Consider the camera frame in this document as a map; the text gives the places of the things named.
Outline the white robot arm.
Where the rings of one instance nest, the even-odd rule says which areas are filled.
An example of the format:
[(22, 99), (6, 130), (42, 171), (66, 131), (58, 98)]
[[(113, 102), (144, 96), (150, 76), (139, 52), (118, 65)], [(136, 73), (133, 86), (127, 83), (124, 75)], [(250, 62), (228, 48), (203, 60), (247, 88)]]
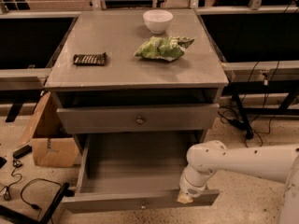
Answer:
[(228, 149), (218, 140), (191, 146), (179, 180), (179, 203), (200, 197), (219, 170), (251, 175), (285, 185), (278, 224), (299, 224), (299, 145)]

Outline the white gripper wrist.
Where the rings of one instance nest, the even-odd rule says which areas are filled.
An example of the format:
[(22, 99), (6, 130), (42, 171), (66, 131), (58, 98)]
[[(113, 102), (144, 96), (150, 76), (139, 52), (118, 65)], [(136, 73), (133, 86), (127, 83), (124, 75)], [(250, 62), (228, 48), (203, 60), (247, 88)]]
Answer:
[(193, 198), (198, 198), (206, 188), (209, 172), (200, 172), (188, 165), (182, 172), (177, 201), (179, 203), (192, 203)]

